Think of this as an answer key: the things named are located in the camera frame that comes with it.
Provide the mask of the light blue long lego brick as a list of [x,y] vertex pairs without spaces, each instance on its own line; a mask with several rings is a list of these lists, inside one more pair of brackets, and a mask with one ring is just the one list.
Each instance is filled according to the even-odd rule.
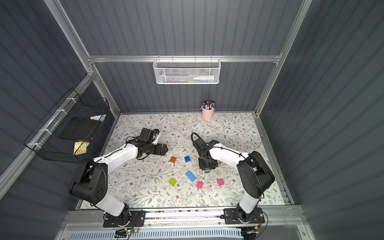
[[197,177],[191,172],[187,171],[186,172],[186,177],[193,183],[197,180]]

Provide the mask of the pink lego brick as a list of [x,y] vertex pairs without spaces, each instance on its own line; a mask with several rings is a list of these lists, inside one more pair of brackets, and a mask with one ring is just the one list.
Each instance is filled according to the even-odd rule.
[[218,179],[217,180],[217,184],[219,187],[223,186],[225,183],[224,183],[224,180],[223,179]]
[[203,182],[200,182],[200,181],[197,182],[197,188],[198,189],[202,189],[203,185],[204,185]]

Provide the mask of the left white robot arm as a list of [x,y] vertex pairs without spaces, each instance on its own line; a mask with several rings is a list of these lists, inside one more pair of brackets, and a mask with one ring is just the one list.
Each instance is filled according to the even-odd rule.
[[123,163],[137,159],[143,154],[164,156],[167,151],[166,144],[125,144],[101,157],[81,160],[77,165],[69,193],[111,216],[121,217],[128,206],[114,197],[109,190],[109,174]]

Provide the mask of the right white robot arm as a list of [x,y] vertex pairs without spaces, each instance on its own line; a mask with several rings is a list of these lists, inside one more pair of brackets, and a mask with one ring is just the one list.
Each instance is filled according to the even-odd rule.
[[202,138],[194,139],[196,133],[191,134],[191,141],[199,155],[201,170],[214,170],[218,162],[223,162],[237,170],[245,193],[237,205],[237,219],[242,223],[259,220],[260,212],[257,205],[264,192],[275,181],[275,175],[264,158],[257,151],[241,153],[227,148],[216,140],[205,142]]

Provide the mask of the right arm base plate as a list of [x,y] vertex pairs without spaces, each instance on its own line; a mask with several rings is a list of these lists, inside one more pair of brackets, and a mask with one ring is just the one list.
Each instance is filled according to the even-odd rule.
[[227,225],[236,224],[256,224],[261,225],[266,222],[265,214],[261,208],[254,208],[251,213],[247,214],[241,208],[224,209],[224,214],[221,216]]

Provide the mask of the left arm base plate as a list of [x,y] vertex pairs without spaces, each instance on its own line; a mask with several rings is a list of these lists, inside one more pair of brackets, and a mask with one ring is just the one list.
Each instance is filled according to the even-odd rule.
[[120,216],[115,217],[104,213],[104,228],[134,228],[142,227],[146,218],[146,211],[125,211]]

